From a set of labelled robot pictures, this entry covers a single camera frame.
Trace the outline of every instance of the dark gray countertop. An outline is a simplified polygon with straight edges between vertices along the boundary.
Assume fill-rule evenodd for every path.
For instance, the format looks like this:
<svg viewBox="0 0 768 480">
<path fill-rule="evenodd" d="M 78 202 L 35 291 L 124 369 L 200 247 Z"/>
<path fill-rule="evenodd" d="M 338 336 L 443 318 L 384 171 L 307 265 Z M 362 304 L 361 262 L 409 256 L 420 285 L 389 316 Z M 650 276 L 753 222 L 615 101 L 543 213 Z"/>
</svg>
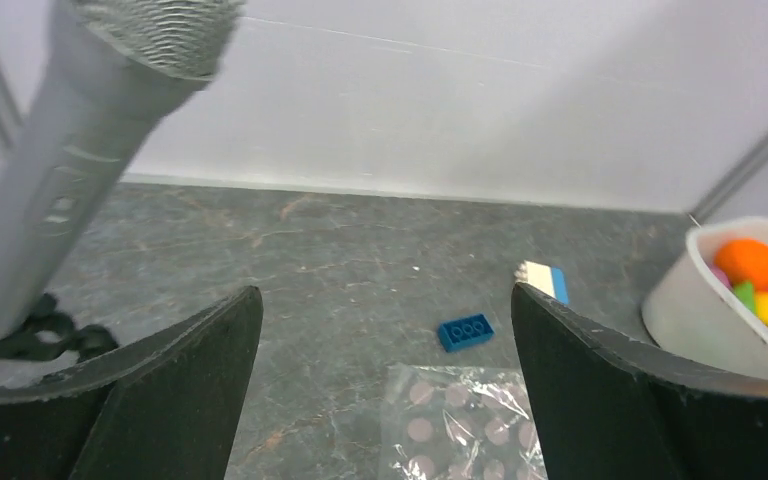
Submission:
<svg viewBox="0 0 768 480">
<path fill-rule="evenodd" d="M 54 291 L 82 323 L 129 343 L 258 285 L 266 314 L 226 477 L 373 479 L 389 365 L 518 368 L 509 296 L 526 259 L 564 271 L 574 310 L 648 340 L 639 303 L 691 225 L 683 215 L 121 185 Z M 476 312 L 497 336 L 443 352 L 436 326 Z M 0 362 L 0 384 L 39 372 Z"/>
</svg>

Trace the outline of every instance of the white and blue block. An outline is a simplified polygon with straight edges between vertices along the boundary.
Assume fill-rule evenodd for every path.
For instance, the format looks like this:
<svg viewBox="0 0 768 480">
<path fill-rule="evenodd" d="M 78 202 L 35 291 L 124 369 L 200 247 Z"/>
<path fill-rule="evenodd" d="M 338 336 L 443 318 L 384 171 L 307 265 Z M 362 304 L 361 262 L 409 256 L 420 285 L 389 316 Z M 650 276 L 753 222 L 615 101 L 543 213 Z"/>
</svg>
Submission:
<svg viewBox="0 0 768 480">
<path fill-rule="evenodd" d="M 531 285 L 564 305 L 569 305 L 567 282 L 560 269 L 526 261 L 519 266 L 516 278 L 517 282 Z"/>
</svg>

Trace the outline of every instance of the white bin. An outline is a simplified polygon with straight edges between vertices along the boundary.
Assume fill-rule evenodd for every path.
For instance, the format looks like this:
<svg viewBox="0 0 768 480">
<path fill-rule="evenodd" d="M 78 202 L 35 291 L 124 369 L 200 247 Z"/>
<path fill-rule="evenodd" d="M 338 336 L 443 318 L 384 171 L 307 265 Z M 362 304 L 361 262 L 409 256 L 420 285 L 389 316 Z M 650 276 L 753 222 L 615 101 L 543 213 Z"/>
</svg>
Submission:
<svg viewBox="0 0 768 480">
<path fill-rule="evenodd" d="M 768 245 L 768 218 L 691 229 L 685 253 L 643 302 L 643 322 L 668 352 L 768 379 L 768 328 L 708 267 L 723 244 L 738 238 Z"/>
</svg>

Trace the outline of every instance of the microphone body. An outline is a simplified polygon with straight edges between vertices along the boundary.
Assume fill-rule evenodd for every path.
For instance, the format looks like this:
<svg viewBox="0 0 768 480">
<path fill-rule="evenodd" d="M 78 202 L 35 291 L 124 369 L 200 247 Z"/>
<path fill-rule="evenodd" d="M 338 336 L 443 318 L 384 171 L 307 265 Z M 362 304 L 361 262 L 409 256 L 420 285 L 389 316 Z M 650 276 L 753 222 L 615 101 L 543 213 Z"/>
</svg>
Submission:
<svg viewBox="0 0 768 480">
<path fill-rule="evenodd" d="M 172 76 L 87 25 L 74 5 L 54 2 L 51 59 L 0 177 L 0 339 L 24 321 L 148 134 L 212 80 Z"/>
</svg>

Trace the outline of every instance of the orange ball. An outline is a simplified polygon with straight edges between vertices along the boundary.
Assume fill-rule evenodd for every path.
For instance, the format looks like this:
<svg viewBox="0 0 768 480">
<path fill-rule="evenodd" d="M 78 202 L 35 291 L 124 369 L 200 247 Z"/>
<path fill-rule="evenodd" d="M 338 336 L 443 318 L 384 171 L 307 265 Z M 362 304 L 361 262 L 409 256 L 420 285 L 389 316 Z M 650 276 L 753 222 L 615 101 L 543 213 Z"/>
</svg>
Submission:
<svg viewBox="0 0 768 480">
<path fill-rule="evenodd" d="M 714 257 L 732 285 L 750 282 L 756 291 L 768 292 L 768 246 L 751 238 L 726 243 Z"/>
</svg>

